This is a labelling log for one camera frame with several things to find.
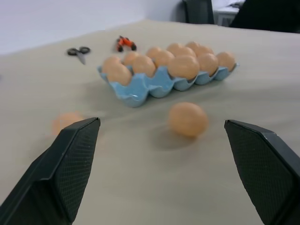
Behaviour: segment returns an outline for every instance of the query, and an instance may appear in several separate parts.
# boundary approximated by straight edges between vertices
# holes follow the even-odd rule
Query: scissors blade
[[[77,53],[77,57],[79,58],[79,61],[85,65],[85,58],[84,55],[80,52]]]

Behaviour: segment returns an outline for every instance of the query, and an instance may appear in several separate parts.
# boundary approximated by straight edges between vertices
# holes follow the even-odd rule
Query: brown egg
[[[174,55],[175,55],[175,57],[182,56],[182,55],[189,55],[192,57],[196,57],[195,52],[191,48],[188,48],[188,47],[182,47],[182,48],[177,49],[175,51]]]
[[[108,57],[102,64],[102,73],[107,73],[110,66],[121,63],[121,59],[118,56]]]
[[[193,79],[199,73],[200,66],[195,57],[183,55],[175,57],[168,64],[168,72],[173,77]]]
[[[137,52],[129,52],[125,55],[124,59],[123,59],[123,64],[125,66],[131,66],[133,61],[135,60],[135,58],[139,55],[139,53]]]
[[[172,53],[168,52],[167,50],[161,50],[154,57],[154,64],[156,67],[167,66],[174,57],[175,56]]]
[[[210,76],[213,76],[219,66],[217,57],[214,54],[206,53],[200,55],[197,59],[200,65],[200,70],[206,71]]]
[[[77,112],[69,112],[66,114],[60,115],[56,120],[52,123],[52,134],[58,135],[60,131],[67,126],[76,123],[78,121],[82,121],[83,117]]]
[[[168,124],[177,134],[197,137],[209,126],[209,120],[201,107],[189,102],[173,105],[169,111]]]
[[[183,48],[184,46],[179,43],[172,43],[167,47],[167,51],[175,55],[175,52],[177,52],[180,48]]]
[[[235,65],[234,56],[229,52],[221,52],[217,55],[217,59],[219,60],[219,66],[227,67],[229,72],[231,72]]]
[[[123,64],[116,64],[107,70],[107,79],[109,82],[118,82],[123,86],[127,86],[130,84],[131,78],[131,72]]]
[[[148,77],[153,77],[156,67],[148,56],[139,55],[133,61],[132,69],[134,73],[145,73]]]
[[[194,52],[197,51],[197,49],[200,47],[200,44],[195,41],[190,41],[186,44],[186,47],[192,49]]]
[[[159,53],[161,51],[160,47],[152,47],[150,48],[147,53],[146,56],[148,56],[150,59],[153,59],[157,53]]]
[[[206,53],[211,53],[213,54],[213,50],[209,47],[203,46],[203,45],[199,45],[196,50],[195,50],[196,56],[200,56],[202,54],[206,54]]]

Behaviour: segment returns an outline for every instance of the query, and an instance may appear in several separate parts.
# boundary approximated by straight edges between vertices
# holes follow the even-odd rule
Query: table
[[[223,82],[128,108],[96,71],[119,35],[134,40],[141,53],[194,40],[216,53],[232,51],[241,66]],[[80,46],[92,49],[86,66],[65,55]],[[299,48],[297,34],[145,20],[0,56],[0,203],[52,143],[53,119],[73,111],[105,113],[74,225],[262,225],[237,173],[224,121],[273,130],[299,155]],[[182,101],[199,104],[210,119],[194,142],[166,128],[169,108]]]
[[[217,25],[222,26],[224,19],[229,19],[230,21],[234,20],[235,16],[239,12],[239,9],[227,6],[216,9],[214,12],[217,14]]]

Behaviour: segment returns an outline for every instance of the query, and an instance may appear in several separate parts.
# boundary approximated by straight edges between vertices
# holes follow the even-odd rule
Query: scissors handle
[[[75,48],[70,48],[70,49],[67,50],[67,54],[68,55],[77,55],[78,52],[79,51],[77,49],[75,49]]]
[[[90,48],[89,47],[80,47],[79,48],[79,51],[82,53],[82,54],[87,54],[90,52]]]

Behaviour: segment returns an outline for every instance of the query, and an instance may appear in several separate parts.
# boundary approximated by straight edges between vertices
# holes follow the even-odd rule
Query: egg carton
[[[232,71],[239,66],[235,64]],[[228,77],[232,72],[228,71],[227,67],[219,67],[213,76],[209,76],[208,72],[199,71],[198,75],[192,79],[187,80],[181,77],[170,77],[167,67],[158,67],[153,77],[148,77],[145,73],[134,74],[128,86],[123,86],[118,82],[109,82],[107,74],[102,73],[102,67],[98,67],[98,72],[103,80],[105,80],[114,90],[118,99],[129,107],[139,107],[147,99],[150,94],[155,98],[163,98],[167,96],[174,88],[179,91],[188,90],[193,84],[205,85],[212,80],[222,81]]]

